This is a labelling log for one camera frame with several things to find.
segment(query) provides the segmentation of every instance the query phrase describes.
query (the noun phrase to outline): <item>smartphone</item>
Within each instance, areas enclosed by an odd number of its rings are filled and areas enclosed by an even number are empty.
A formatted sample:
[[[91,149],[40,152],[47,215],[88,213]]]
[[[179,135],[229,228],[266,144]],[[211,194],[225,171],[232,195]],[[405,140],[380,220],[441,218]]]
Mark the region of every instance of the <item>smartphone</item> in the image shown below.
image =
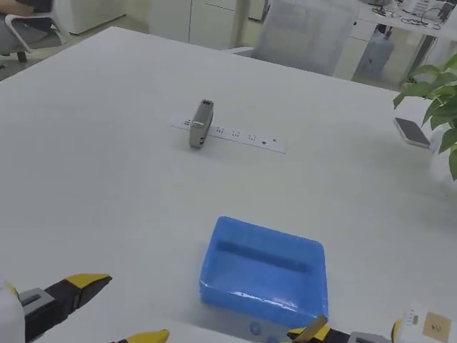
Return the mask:
[[[430,141],[414,121],[395,118],[393,122],[406,142],[426,149],[430,147]]]

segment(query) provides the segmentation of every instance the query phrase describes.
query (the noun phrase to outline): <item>power strip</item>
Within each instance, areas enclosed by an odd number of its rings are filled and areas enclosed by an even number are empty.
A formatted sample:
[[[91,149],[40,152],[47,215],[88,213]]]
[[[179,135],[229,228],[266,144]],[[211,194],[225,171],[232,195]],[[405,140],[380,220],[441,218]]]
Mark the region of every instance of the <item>power strip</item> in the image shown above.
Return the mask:
[[[189,118],[173,118],[170,120],[170,126],[176,127],[177,129],[183,129],[190,131],[192,119]],[[223,126],[211,125],[208,136],[226,139],[228,141],[235,141],[250,146],[256,146],[258,148],[267,149],[271,151],[286,153],[286,145],[279,142],[276,138],[267,138],[260,134],[248,134],[243,131],[227,129]]]

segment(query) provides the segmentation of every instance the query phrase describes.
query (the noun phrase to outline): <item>blue tray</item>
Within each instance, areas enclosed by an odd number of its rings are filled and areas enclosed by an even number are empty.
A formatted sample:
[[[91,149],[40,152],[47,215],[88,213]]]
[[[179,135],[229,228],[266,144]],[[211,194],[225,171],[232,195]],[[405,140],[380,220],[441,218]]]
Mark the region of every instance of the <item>blue tray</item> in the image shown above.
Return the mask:
[[[200,276],[202,302],[289,328],[328,316],[323,247],[221,217]]]

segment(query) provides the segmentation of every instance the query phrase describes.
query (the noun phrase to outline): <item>white wall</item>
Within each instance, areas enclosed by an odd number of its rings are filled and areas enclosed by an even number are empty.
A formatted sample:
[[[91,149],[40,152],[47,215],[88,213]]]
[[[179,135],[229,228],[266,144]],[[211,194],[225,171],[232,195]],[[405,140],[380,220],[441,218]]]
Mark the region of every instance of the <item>white wall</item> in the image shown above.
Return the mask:
[[[143,24],[149,22],[150,0],[126,0],[127,15]]]

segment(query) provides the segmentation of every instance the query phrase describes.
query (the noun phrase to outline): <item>green plant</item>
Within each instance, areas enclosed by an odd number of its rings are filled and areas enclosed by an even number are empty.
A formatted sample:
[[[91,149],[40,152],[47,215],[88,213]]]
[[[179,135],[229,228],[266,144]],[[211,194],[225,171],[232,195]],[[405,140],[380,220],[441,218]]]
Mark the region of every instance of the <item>green plant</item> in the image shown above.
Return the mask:
[[[439,153],[449,150],[449,169],[454,181],[457,180],[457,74],[451,70],[455,68],[457,68],[457,54],[452,56],[444,66],[424,65],[417,68],[409,77],[427,74],[434,76],[434,81],[412,84],[393,100],[395,108],[407,96],[418,96],[432,101],[422,125],[429,121],[432,130],[443,124],[451,127],[443,135]]]

